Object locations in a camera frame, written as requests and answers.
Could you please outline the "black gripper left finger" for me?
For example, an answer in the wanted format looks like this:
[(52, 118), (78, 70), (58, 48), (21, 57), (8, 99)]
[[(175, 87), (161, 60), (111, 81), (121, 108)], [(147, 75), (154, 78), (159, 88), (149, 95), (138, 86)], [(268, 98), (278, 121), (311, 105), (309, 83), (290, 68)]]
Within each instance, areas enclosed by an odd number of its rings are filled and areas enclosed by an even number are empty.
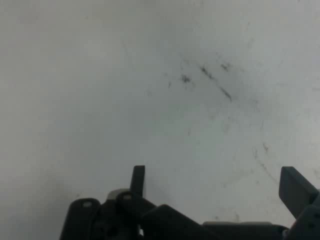
[(106, 201), (94, 198), (73, 201), (67, 211), (61, 240), (141, 240), (139, 220), (155, 207), (143, 199), (144, 165), (133, 167), (129, 188), (113, 190)]

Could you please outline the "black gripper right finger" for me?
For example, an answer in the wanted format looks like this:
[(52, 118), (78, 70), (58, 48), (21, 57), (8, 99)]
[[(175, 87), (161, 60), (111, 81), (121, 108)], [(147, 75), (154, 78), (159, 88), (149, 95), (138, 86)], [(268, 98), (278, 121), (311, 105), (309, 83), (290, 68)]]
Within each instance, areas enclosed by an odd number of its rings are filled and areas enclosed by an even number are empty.
[(320, 190), (292, 166), (280, 172), (279, 197), (295, 218), (284, 234), (285, 240), (320, 238)]

